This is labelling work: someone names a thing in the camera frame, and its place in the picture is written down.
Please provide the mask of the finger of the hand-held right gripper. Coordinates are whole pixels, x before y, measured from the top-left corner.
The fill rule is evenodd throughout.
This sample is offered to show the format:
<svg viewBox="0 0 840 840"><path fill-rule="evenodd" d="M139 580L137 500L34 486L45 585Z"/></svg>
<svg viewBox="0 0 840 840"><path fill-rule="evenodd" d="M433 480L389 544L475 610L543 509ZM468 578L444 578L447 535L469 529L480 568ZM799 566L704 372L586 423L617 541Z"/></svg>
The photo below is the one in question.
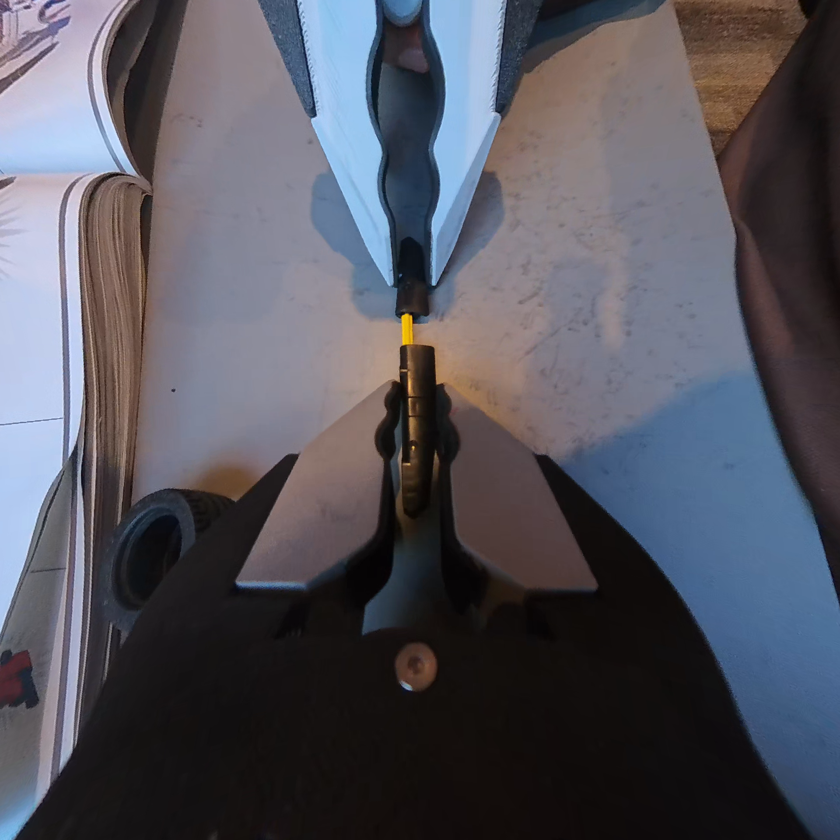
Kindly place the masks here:
<svg viewBox="0 0 840 840"><path fill-rule="evenodd" d="M391 287L395 226L384 195L386 154L373 90L382 3L298 1L297 8L316 110L312 126L364 244Z"/></svg>
<svg viewBox="0 0 840 840"><path fill-rule="evenodd" d="M437 176L429 210L429 279L436 286L457 244L501 116L497 110L506 1L425 3L437 95L429 144Z"/></svg>

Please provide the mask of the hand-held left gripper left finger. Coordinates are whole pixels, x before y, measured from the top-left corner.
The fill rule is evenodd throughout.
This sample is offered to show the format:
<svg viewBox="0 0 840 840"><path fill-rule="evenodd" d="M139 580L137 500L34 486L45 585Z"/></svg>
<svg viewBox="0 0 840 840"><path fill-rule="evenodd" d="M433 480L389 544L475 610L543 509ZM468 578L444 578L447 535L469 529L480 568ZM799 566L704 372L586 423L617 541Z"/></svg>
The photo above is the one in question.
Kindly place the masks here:
<svg viewBox="0 0 840 840"><path fill-rule="evenodd" d="M400 402L399 384L384 383L302 450L237 588L314 592L345 581L358 607L382 589L392 571Z"/></svg>

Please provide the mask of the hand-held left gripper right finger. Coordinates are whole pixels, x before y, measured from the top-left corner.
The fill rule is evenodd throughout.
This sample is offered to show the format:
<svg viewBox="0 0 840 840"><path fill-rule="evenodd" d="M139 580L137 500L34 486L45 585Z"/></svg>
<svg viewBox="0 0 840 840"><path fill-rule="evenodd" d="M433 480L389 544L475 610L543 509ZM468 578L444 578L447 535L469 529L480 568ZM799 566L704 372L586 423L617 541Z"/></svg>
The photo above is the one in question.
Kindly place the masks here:
<svg viewBox="0 0 840 840"><path fill-rule="evenodd" d="M597 590L527 446L449 385L437 389L437 434L442 572L456 610Z"/></svg>

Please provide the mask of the black brick piece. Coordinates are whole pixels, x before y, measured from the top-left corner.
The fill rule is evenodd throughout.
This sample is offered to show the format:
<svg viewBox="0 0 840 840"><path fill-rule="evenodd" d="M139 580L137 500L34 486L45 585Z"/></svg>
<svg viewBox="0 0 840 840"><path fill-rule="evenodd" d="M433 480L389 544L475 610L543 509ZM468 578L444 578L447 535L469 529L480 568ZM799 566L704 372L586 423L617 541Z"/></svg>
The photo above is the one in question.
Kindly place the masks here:
<svg viewBox="0 0 840 840"><path fill-rule="evenodd" d="M418 518L432 494L436 453L435 398L402 399L402 505L409 518Z"/></svg>
<svg viewBox="0 0 840 840"><path fill-rule="evenodd" d="M395 315L427 318L429 316L429 286L426 279L424 249L414 238L402 239L396 262Z"/></svg>

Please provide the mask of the black rubber tyre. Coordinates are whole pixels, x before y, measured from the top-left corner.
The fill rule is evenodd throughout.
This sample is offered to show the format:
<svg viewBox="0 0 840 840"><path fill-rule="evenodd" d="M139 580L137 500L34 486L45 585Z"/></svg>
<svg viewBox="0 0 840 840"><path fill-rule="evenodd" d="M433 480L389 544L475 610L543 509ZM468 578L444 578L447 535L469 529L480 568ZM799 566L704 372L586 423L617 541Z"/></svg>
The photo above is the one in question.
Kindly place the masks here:
<svg viewBox="0 0 840 840"><path fill-rule="evenodd" d="M173 488L132 505L112 534L101 579L104 612L121 635L175 563L233 505L212 492Z"/></svg>

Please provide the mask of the grey desk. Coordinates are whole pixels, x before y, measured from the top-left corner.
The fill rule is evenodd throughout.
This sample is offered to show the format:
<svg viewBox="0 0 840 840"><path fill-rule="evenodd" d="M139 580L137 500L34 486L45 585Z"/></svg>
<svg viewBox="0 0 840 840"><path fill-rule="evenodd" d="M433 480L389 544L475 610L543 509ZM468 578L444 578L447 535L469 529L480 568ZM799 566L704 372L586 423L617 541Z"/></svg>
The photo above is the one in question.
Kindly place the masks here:
<svg viewBox="0 0 840 840"><path fill-rule="evenodd" d="M838 603L742 326L672 6L540 58L424 342L666 572L814 837L838 838ZM190 2L156 152L133 496L236 498L396 377L372 265L257 2Z"/></svg>

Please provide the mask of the person's right hand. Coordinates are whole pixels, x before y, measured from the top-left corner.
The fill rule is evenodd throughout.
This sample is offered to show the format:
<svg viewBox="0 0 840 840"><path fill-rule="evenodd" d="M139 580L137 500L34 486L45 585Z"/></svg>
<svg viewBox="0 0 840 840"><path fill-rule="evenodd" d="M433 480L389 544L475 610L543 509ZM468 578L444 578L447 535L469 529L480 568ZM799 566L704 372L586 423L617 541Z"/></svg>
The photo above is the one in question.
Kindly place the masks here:
<svg viewBox="0 0 840 840"><path fill-rule="evenodd" d="M386 19L383 44L383 60L388 65L420 74L428 73L429 65L419 21L397 26Z"/></svg>

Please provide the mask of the building instruction booklet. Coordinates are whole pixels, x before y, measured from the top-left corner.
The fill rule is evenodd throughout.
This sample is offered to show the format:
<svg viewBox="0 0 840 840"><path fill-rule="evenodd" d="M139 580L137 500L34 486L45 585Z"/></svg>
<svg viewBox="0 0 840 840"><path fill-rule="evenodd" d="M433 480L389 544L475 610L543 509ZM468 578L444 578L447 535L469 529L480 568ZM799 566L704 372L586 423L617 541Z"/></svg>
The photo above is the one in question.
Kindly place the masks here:
<svg viewBox="0 0 840 840"><path fill-rule="evenodd" d="M187 2L2 2L1 829L67 762L114 629L154 157Z"/></svg>

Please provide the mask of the person's brown clothing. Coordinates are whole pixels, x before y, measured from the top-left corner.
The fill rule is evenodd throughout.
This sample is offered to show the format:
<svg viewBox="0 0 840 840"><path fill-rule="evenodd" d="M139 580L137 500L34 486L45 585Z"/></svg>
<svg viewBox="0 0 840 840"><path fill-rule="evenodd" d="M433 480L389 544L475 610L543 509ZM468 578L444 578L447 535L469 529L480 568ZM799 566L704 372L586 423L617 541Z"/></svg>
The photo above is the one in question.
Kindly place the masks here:
<svg viewBox="0 0 840 840"><path fill-rule="evenodd" d="M720 158L742 315L839 569L839 2L822 1Z"/></svg>

